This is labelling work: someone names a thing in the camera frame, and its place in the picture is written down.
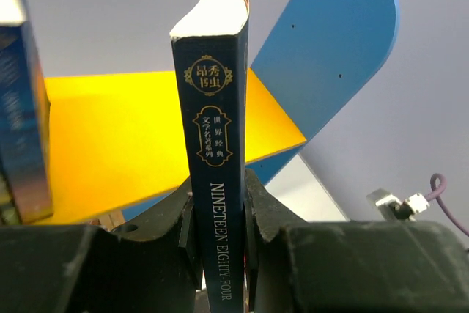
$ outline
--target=purple cable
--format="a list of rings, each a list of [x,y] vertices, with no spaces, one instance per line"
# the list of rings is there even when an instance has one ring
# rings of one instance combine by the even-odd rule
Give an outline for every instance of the purple cable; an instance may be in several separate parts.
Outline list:
[[[451,220],[454,226],[461,230],[464,235],[469,237],[469,230],[467,230],[460,222],[458,222],[458,220],[453,216],[453,214],[451,214],[451,212],[443,203],[443,200],[440,197],[441,194],[445,191],[446,185],[446,177],[444,177],[442,174],[433,174],[430,178],[430,187],[432,188],[432,192],[427,194],[425,198],[428,202],[432,201],[433,199],[436,199],[441,210],[443,211],[443,213],[445,213],[448,219]]]

